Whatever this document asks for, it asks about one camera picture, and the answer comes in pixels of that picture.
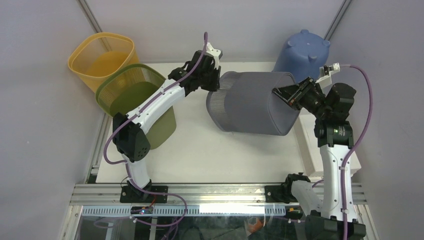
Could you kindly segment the yellow mesh waste bin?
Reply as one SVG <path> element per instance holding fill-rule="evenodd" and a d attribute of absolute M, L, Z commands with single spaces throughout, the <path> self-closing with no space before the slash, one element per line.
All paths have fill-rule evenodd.
<path fill-rule="evenodd" d="M 138 62 L 132 39 L 117 33 L 99 32 L 86 38 L 74 50 L 67 66 L 95 93 L 115 72 Z"/>

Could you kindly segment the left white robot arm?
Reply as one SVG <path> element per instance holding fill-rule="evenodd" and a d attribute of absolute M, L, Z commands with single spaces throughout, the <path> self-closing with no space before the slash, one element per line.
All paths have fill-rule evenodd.
<path fill-rule="evenodd" d="M 147 134 L 154 123 L 175 103 L 197 89 L 215 92 L 220 83 L 220 59 L 223 53 L 218 49 L 198 50 L 192 60 L 170 72 L 164 83 L 139 106 L 126 114 L 113 117 L 113 132 L 110 141 L 123 157 L 123 163 L 132 186 L 131 197 L 138 203 L 145 203 L 151 196 L 151 183 L 146 156 L 151 150 Z"/>

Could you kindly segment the grey mesh waste bin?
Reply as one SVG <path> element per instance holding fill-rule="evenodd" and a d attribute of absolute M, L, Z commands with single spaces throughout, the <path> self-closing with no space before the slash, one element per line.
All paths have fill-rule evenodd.
<path fill-rule="evenodd" d="M 220 88 L 206 97 L 206 109 L 223 132 L 285 136 L 300 112 L 290 108 L 274 88 L 294 85 L 289 72 L 227 71 Z"/>

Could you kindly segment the blue plastic bucket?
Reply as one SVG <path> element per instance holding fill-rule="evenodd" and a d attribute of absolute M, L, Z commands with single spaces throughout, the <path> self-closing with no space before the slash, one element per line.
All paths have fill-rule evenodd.
<path fill-rule="evenodd" d="M 317 79 L 320 67 L 328 60 L 330 46 L 329 40 L 302 29 L 284 42 L 272 71 L 290 73 L 295 83 L 307 77 Z"/>

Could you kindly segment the white perforated plastic basket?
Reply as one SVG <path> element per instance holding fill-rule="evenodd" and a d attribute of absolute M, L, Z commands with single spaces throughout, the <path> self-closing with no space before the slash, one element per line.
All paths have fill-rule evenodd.
<path fill-rule="evenodd" d="M 309 177 L 312 182 L 324 178 L 324 168 L 318 140 L 315 137 L 316 117 L 302 109 L 292 129 L 296 135 L 300 155 L 303 163 L 303 173 Z"/>

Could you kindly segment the green mesh waste bin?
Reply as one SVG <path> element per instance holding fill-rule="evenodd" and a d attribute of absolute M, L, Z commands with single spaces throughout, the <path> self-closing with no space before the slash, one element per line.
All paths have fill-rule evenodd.
<path fill-rule="evenodd" d="M 111 117 L 133 110 L 164 83 L 165 77 L 141 63 L 130 64 L 105 80 L 96 90 L 98 105 Z M 176 130 L 174 108 L 170 107 L 146 134 L 151 149 L 160 147 Z"/>

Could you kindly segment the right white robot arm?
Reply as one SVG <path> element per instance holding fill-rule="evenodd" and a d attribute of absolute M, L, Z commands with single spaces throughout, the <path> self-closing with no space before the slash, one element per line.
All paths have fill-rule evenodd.
<path fill-rule="evenodd" d="M 366 226 L 356 215 L 351 181 L 353 129 L 348 122 L 356 90 L 345 83 L 335 83 L 328 94 L 311 78 L 272 90 L 294 110 L 306 109 L 315 116 L 314 135 L 323 165 L 323 199 L 312 188 L 308 177 L 289 174 L 283 183 L 282 196 L 298 202 L 305 214 L 304 231 L 308 240 L 362 240 Z"/>

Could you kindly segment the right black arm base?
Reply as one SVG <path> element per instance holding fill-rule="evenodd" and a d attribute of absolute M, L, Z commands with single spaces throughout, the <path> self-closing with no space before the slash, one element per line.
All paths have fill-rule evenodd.
<path fill-rule="evenodd" d="M 264 195 L 266 203 L 297 203 L 297 199 L 293 196 L 291 190 L 293 182 L 306 181 L 311 182 L 308 176 L 303 175 L 302 172 L 290 173 L 285 178 L 285 181 L 279 185 L 265 185 Z"/>

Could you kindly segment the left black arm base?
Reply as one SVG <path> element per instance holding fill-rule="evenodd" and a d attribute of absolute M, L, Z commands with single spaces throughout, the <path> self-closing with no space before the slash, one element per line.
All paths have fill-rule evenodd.
<path fill-rule="evenodd" d="M 164 193 L 167 193 L 169 190 L 169 187 L 166 185 L 153 185 L 152 181 L 145 186 L 145 191 L 154 192 L 154 194 L 151 193 L 145 193 L 143 191 L 138 190 L 135 188 L 129 180 L 126 181 L 126 185 L 121 185 L 121 194 L 120 194 L 120 203 L 128 203 L 128 204 L 135 204 L 135 203 L 152 203 L 155 200 L 155 203 L 164 204 L 168 202 L 168 196 Z"/>

